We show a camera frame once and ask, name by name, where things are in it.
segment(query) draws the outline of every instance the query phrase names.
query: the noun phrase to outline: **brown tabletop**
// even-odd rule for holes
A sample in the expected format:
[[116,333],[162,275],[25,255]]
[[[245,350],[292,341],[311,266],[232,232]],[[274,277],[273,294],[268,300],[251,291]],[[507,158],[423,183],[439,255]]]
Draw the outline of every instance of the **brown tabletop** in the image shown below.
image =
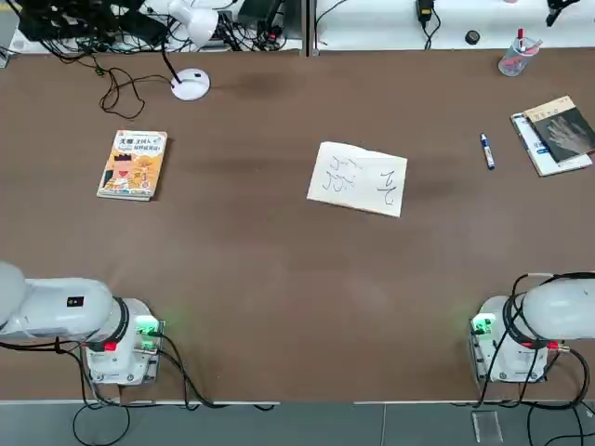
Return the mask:
[[[473,400],[467,323],[480,304],[526,271],[594,265],[595,171],[539,178],[509,117],[568,94],[595,122],[595,51],[542,51],[518,78],[498,73],[500,55],[172,56],[209,72],[211,91],[184,103],[141,84],[134,122],[100,110],[109,82],[92,70],[12,60],[0,257],[147,302],[216,400]],[[157,55],[101,60],[166,75]],[[122,128],[171,138],[150,203],[95,196]],[[326,140],[409,160],[401,218],[306,200]],[[595,344],[578,347],[595,363]],[[580,373],[561,364],[529,398],[574,396]],[[52,353],[1,351],[0,376],[2,400],[80,399],[74,363]],[[179,376],[164,364],[135,395],[180,400]]]

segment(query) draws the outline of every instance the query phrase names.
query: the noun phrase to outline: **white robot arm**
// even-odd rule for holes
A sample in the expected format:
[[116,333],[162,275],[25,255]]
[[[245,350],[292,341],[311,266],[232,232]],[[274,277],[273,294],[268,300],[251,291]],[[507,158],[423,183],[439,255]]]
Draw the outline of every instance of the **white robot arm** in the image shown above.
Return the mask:
[[[595,279],[562,278],[516,297],[491,297],[471,321],[469,346],[477,377],[541,380],[547,370],[548,345],[595,337],[594,318]],[[535,341],[541,342],[539,348],[531,346]]]
[[93,381],[136,385],[155,377],[163,324],[137,299],[89,279],[25,279],[0,262],[0,338],[81,342]]

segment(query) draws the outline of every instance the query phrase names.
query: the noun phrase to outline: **floor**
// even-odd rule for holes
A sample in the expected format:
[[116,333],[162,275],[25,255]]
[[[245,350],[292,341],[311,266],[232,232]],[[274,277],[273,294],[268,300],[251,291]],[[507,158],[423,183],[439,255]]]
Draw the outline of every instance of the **floor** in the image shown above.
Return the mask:
[[[11,446],[75,446],[71,421],[78,404],[0,405],[2,443]],[[231,407],[188,413],[176,407],[131,411],[128,434],[119,446],[175,444],[200,446],[472,446],[476,444],[471,408],[449,404],[282,404],[263,413]],[[579,410],[585,432],[595,431],[595,418]],[[525,446],[527,409],[498,410],[504,444]],[[122,409],[84,411],[76,428],[81,439],[102,444],[116,438],[126,425]],[[537,411],[533,417],[534,445],[552,437],[576,434],[571,411]],[[554,446],[578,446],[579,439],[562,439]],[[587,446],[595,439],[586,439]]]

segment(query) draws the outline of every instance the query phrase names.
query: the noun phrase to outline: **book cover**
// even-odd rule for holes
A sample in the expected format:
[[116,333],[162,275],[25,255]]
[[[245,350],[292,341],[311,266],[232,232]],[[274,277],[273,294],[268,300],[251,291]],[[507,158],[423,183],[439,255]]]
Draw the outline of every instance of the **book cover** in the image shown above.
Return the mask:
[[559,164],[556,163],[551,157],[548,148],[523,113],[513,114],[510,116],[510,120],[540,177],[548,177],[562,172],[582,169],[593,164],[588,155],[580,155],[570,160],[562,161]]
[[556,163],[595,151],[595,132],[568,96],[524,114]]
[[150,200],[157,188],[166,142],[165,132],[118,131],[97,195]]

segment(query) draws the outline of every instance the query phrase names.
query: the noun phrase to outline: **white paper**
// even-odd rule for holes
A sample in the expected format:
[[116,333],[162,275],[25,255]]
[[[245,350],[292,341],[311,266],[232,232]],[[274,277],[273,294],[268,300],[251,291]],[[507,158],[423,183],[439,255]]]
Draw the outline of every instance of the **white paper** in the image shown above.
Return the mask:
[[401,216],[407,160],[337,142],[318,150],[308,199]]

